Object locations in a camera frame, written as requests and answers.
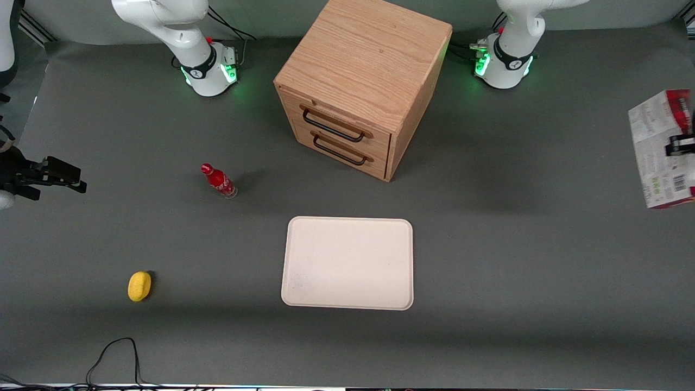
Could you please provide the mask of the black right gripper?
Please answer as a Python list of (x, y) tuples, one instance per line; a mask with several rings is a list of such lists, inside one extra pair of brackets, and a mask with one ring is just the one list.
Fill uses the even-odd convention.
[(23, 197), (29, 200), (40, 200), (41, 191), (32, 185), (37, 185), (42, 180), (43, 173), (66, 183), (65, 185), (77, 193), (84, 194), (87, 191), (87, 183), (80, 181), (81, 170), (67, 162), (53, 156), (47, 156), (45, 160), (32, 161), (26, 159), (20, 149), (15, 146), (2, 146), (1, 153), (1, 183), (2, 191), (12, 197)]

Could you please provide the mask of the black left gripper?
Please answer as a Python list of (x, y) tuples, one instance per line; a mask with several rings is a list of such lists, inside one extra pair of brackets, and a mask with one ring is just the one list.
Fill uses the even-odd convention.
[(695, 131), (695, 113), (688, 112), (688, 131), (687, 135), (674, 135), (668, 137), (666, 144), (666, 156), (675, 157), (685, 154), (693, 154), (694, 146), (694, 131)]

